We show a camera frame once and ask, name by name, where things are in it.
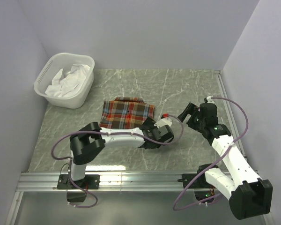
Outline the red brown plaid shirt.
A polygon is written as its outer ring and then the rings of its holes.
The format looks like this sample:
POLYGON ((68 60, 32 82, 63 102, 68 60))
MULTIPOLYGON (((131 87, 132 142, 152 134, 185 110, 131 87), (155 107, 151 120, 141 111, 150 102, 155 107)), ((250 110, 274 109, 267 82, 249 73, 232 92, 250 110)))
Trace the red brown plaid shirt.
POLYGON ((104 101, 99 126, 108 129, 132 129, 153 118, 155 106, 138 97, 117 97, 104 101))

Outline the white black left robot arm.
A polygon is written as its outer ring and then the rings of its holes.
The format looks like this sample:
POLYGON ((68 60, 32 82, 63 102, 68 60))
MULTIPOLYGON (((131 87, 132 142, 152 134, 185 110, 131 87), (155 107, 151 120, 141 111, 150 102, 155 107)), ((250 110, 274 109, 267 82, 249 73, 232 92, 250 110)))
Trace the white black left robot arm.
POLYGON ((133 129, 108 129, 97 122, 86 125, 81 131, 95 131, 95 134, 70 136, 72 163, 68 183, 73 188, 81 188, 85 183, 86 166, 106 148, 134 147, 145 149, 159 148, 162 143, 174 139, 171 130, 172 120, 163 117, 159 121, 147 118, 140 127, 133 129))

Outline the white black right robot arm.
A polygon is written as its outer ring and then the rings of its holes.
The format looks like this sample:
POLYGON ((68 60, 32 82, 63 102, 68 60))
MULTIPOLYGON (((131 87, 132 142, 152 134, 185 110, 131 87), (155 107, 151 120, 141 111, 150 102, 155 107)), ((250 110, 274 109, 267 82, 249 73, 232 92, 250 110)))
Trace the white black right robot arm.
POLYGON ((250 167, 229 129, 219 124, 217 106, 205 102, 199 106, 189 103, 178 116, 183 121, 187 115, 188 127, 203 135, 219 154, 220 161, 227 167, 230 176, 225 175, 216 162, 204 165, 191 181, 184 181, 184 194, 195 182, 201 187, 213 186, 229 201, 232 214, 238 220, 268 214, 271 208, 273 186, 269 180, 263 180, 250 167))

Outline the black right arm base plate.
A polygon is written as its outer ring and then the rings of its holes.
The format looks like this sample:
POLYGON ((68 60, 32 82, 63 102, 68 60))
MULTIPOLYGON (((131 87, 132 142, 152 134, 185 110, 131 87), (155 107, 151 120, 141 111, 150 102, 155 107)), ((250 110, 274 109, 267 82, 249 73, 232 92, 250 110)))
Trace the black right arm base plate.
MULTIPOLYGON (((177 181, 183 184, 183 188, 185 188, 191 180, 195 178, 197 174, 194 173, 183 173, 182 178, 178 179, 177 181)), ((210 184, 206 182, 205 175, 201 175, 197 178, 189 188, 193 189, 200 189, 200 188, 209 188, 210 184)))

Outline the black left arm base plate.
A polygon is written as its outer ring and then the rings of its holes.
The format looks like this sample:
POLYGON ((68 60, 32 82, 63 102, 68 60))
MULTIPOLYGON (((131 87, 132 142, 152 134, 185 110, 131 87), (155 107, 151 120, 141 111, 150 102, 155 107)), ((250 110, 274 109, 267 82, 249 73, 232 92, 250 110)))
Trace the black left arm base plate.
MULTIPOLYGON (((98 189, 99 182, 100 182, 100 175, 97 174, 86 175, 85 178, 74 181, 74 183, 77 186, 83 189, 98 189)), ((68 174, 60 174, 57 183, 57 189, 69 190, 69 189, 78 189, 78 188, 71 183, 68 174)))

